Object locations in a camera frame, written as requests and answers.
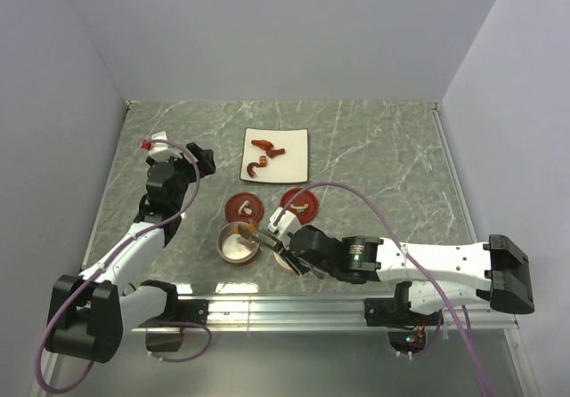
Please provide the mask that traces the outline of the metal serving tongs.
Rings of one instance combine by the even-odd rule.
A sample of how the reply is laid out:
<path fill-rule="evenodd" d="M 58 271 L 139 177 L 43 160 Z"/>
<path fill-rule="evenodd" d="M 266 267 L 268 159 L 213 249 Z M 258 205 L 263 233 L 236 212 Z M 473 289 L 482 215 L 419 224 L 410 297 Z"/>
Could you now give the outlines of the metal serving tongs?
<path fill-rule="evenodd" d="M 260 226 L 256 233 L 252 233 L 248 229 L 247 223 L 236 223 L 232 226 L 232 232 L 248 241 L 256 242 L 260 246 L 269 248 L 276 254 L 279 254 L 285 248 L 283 243 L 276 236 Z"/>

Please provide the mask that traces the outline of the curved red sausage piece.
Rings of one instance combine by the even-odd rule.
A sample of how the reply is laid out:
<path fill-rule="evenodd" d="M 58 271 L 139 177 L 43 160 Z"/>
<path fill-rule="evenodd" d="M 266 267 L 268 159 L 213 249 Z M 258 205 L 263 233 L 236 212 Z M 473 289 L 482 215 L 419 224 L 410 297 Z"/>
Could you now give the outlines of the curved red sausage piece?
<path fill-rule="evenodd" d="M 254 178 L 257 175 L 257 169 L 263 167 L 263 165 L 261 165 L 260 163 L 257 162 L 251 162 L 247 165 L 246 167 L 246 171 L 248 173 L 248 176 L 251 178 Z"/>

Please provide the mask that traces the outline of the red-brown drumstick piece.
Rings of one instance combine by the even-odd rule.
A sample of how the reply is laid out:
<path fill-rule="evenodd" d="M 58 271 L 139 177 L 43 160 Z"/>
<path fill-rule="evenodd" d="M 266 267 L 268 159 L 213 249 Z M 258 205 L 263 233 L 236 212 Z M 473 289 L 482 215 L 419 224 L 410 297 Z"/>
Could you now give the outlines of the red-brown drumstick piece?
<path fill-rule="evenodd" d="M 265 153 L 266 153 L 266 156 L 268 158 L 276 158 L 280 155 L 284 155 L 286 153 L 286 150 L 285 149 L 270 149 L 270 150 L 267 150 Z"/>

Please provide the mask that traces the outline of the red-brown chicken wing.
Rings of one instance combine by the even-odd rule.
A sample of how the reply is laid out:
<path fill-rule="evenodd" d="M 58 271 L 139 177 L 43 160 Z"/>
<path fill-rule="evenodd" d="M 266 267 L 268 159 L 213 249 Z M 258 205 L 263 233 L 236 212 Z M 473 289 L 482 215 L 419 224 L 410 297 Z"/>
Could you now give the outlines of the red-brown chicken wing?
<path fill-rule="evenodd" d="M 264 151 L 273 149 L 273 144 L 267 140 L 252 140 L 250 143 Z"/>

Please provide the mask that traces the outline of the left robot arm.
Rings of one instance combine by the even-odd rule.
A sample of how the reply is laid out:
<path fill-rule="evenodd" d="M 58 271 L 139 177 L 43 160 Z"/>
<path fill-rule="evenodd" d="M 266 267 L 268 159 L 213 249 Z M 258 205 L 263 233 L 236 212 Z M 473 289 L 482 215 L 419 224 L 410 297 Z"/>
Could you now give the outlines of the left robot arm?
<path fill-rule="evenodd" d="M 176 286 L 146 280 L 127 290 L 138 272 L 173 239 L 202 178 L 216 171 L 214 152 L 154 137 L 146 143 L 146 192 L 126 235 L 104 257 L 77 276 L 53 285 L 42 348 L 90 362 L 106 363 L 122 338 L 147 321 L 161 328 L 180 315 Z"/>

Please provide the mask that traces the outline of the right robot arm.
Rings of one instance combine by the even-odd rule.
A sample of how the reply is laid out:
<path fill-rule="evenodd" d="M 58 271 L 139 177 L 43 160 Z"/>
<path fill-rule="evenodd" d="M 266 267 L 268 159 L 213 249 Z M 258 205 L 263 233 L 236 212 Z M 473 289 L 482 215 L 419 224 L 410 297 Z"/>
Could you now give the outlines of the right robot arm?
<path fill-rule="evenodd" d="M 487 302 L 496 312 L 534 312 L 528 255 L 509 237 L 462 246 L 353 236 L 335 239 L 312 225 L 270 225 L 281 257 L 299 273 L 320 272 L 353 285 L 393 282 L 394 318 L 405 326 L 447 306 Z"/>

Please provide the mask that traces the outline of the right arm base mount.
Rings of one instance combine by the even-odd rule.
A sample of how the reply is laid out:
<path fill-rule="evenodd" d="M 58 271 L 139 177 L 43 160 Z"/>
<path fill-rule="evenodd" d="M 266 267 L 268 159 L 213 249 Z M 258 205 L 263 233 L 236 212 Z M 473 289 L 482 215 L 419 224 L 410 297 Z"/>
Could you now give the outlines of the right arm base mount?
<path fill-rule="evenodd" d="M 394 298 L 365 298 L 364 320 L 369 328 L 385 328 L 390 349 L 396 357 L 412 359 L 434 344 L 444 323 L 442 310 L 419 314 Z"/>

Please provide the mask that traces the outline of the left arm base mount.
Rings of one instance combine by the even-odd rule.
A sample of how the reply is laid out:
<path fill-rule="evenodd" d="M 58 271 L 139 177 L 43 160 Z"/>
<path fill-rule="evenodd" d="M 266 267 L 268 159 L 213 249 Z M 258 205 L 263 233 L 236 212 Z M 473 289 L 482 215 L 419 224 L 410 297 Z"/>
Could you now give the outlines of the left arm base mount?
<path fill-rule="evenodd" d="M 182 299 L 175 303 L 172 315 L 160 316 L 143 324 L 146 349 L 150 353 L 175 353 L 188 335 L 187 329 L 204 331 L 207 336 L 204 347 L 192 359 L 203 354 L 212 344 L 213 334 L 207 327 L 209 301 L 207 299 Z"/>

